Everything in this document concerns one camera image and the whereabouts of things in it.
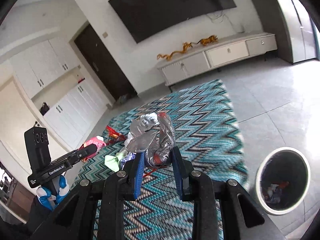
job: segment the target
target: zigzag rug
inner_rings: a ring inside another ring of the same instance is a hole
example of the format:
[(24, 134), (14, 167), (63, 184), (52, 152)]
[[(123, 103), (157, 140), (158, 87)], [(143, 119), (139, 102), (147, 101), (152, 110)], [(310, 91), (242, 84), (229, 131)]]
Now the zigzag rug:
[[(195, 169), (212, 179), (236, 179), (246, 186), (242, 137), (222, 81), (215, 80), (174, 92), (114, 117), (109, 126), (126, 135), (132, 119), (152, 112), (169, 114), (176, 132), (176, 145), (183, 158), (191, 161)], [(105, 130), (102, 136), (107, 139), (108, 132)], [(74, 185), (81, 179), (92, 182), (106, 179), (112, 171), (104, 165), (105, 155), (115, 155), (123, 146), (123, 142), (109, 145), (88, 160)], [(192, 217), (193, 204), (179, 200), (170, 166), (143, 179), (138, 200), (125, 202), (125, 236), (132, 240), (191, 239)], [(219, 210), (218, 220), (220, 239), (223, 239)]]

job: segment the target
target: green cloth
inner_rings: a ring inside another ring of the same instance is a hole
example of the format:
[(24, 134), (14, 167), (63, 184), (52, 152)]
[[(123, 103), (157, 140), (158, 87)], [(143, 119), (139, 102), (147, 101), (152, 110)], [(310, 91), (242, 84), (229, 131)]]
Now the green cloth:
[(122, 150), (116, 153), (116, 156), (106, 155), (104, 158), (104, 165), (106, 165), (112, 171), (117, 172), (120, 170), (119, 168), (120, 161), (124, 157), (126, 157), (128, 153), (129, 153), (128, 151)]

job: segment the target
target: black tv screen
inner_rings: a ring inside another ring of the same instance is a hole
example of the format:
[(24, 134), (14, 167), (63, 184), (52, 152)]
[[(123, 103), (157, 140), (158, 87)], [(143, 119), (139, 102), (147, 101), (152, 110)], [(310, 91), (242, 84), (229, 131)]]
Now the black tv screen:
[(109, 0), (138, 43), (172, 25), (236, 7), (233, 0)]

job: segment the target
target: trash can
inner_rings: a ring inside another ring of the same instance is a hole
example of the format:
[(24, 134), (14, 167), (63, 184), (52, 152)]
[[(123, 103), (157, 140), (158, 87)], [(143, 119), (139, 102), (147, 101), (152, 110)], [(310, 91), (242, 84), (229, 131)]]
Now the trash can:
[(263, 209), (271, 215), (284, 215), (304, 199), (310, 184), (306, 157), (291, 147), (271, 152), (261, 163), (255, 193)]

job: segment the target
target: dark brown door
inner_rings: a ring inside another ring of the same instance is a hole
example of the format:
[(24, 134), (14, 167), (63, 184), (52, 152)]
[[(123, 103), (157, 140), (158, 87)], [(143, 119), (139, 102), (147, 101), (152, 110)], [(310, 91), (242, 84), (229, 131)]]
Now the dark brown door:
[(75, 44), (115, 100), (137, 94), (91, 25), (79, 34)]

